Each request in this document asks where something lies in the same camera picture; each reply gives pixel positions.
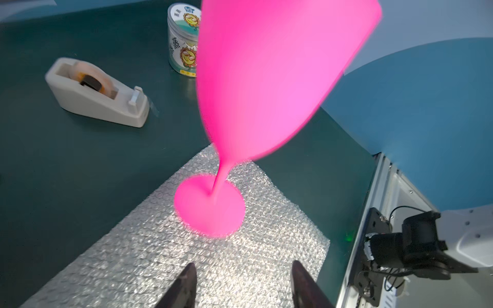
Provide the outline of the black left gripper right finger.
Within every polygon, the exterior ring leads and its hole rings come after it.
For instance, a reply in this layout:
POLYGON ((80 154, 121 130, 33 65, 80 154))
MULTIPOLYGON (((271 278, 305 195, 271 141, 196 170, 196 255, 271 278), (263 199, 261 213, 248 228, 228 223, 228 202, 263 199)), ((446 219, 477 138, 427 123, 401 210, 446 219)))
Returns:
POLYGON ((291 292, 295 308, 334 308, 302 263, 291 266, 291 292))

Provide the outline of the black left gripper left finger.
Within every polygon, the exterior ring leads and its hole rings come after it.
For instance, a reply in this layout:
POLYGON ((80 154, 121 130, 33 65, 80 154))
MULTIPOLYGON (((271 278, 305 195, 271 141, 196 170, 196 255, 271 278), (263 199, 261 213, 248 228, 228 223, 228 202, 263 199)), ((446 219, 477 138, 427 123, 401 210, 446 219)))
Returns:
POLYGON ((197 271, 188 263, 173 284, 156 303, 155 308, 194 308, 196 304, 197 271))

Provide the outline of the clear bubble wrap sheet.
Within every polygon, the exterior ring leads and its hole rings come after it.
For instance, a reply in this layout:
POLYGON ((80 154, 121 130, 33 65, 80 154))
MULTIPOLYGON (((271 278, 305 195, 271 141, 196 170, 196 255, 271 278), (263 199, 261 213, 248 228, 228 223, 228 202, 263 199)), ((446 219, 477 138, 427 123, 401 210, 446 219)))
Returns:
POLYGON ((229 175, 246 205, 239 231, 224 239, 190 231, 175 214, 175 191, 218 164, 213 147, 204 148, 24 306, 153 307, 194 263, 197 307, 291 307, 292 262, 317 277, 329 239, 252 162, 229 175))

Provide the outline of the pink plastic wine glass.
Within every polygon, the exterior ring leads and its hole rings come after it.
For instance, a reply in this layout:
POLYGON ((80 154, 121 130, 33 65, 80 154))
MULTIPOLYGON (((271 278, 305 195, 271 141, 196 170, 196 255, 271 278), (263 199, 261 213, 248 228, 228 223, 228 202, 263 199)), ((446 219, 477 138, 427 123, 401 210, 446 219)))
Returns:
POLYGON ((378 1, 202 2, 196 93, 220 165, 176 190, 187 227, 207 237, 241 227, 245 200, 227 180, 231 169, 300 131, 381 17, 378 1))

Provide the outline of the white tape dispenser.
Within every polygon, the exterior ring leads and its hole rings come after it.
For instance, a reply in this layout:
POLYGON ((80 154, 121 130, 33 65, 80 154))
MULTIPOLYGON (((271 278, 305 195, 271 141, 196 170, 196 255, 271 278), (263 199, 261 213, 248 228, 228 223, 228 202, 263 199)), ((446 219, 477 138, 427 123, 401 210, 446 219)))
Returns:
POLYGON ((135 128, 148 118, 150 102, 141 87, 128 87, 91 63, 59 58, 45 81, 59 105, 73 114, 135 128))

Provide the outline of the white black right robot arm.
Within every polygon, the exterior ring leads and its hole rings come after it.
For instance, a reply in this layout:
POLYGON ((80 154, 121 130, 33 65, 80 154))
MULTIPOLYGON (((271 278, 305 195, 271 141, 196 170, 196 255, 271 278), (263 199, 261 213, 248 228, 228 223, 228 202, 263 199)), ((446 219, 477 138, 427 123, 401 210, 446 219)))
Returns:
POLYGON ((492 267, 492 205, 428 211, 406 218, 400 232, 368 233, 363 242, 369 271, 449 280, 453 273, 492 267))

